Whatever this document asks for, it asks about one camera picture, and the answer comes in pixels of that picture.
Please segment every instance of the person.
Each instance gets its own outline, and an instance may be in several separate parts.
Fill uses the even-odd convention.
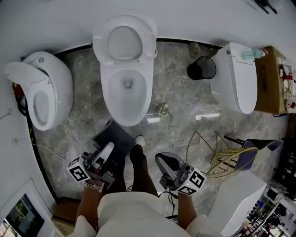
[[[104,187],[98,192],[86,187],[74,232],[69,237],[222,237],[205,215],[197,216],[191,196],[178,193],[178,225],[164,217],[163,206],[148,174],[144,145],[144,137],[138,136],[130,151],[134,168],[131,192],[126,191],[124,164],[114,171],[115,181],[109,190]],[[92,188],[102,185],[99,181],[88,182]]]

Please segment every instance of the white sneaker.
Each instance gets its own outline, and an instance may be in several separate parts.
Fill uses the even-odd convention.
[[[145,139],[144,139],[144,137],[143,136],[137,136],[136,137],[136,145],[140,145],[140,146],[142,146],[142,148],[144,148],[144,146],[145,146]]]

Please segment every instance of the leg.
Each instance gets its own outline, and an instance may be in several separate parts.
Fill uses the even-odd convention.
[[[106,186],[103,188],[102,196],[109,193],[121,193],[126,192],[125,181],[123,177],[125,162],[120,164],[116,170],[114,170],[115,181],[111,187],[107,190]]]
[[[237,143],[237,144],[239,144],[239,145],[244,145],[244,142],[241,142],[241,141],[239,141],[239,140],[236,140],[236,139],[233,139],[233,138],[230,138],[230,137],[227,137],[227,136],[224,136],[224,138],[226,138],[226,139],[228,139],[229,141],[232,141],[232,142],[234,142],[234,143]]]
[[[156,188],[148,174],[147,160],[141,145],[135,145],[132,148],[130,160],[134,167],[134,184],[131,191],[145,192],[158,197]]]

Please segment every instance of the smart toilet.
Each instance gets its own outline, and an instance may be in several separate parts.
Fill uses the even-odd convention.
[[[150,105],[156,36],[154,21],[132,12],[119,12],[93,31],[103,97],[123,126],[138,124]]]
[[[226,108],[249,114],[257,101],[257,74],[254,59],[244,60],[241,53],[252,49],[230,42],[212,57],[216,75],[210,79],[215,100]]]
[[[21,85],[37,129],[48,130],[67,119],[73,105],[73,79],[57,57],[36,52],[23,62],[7,64],[4,72],[9,80]]]

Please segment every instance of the watch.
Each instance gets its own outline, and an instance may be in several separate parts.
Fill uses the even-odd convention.
[[[102,190],[103,190],[103,187],[104,187],[104,183],[102,185],[96,185],[96,184],[90,184],[87,181],[85,181],[84,182],[84,187],[101,193]]]

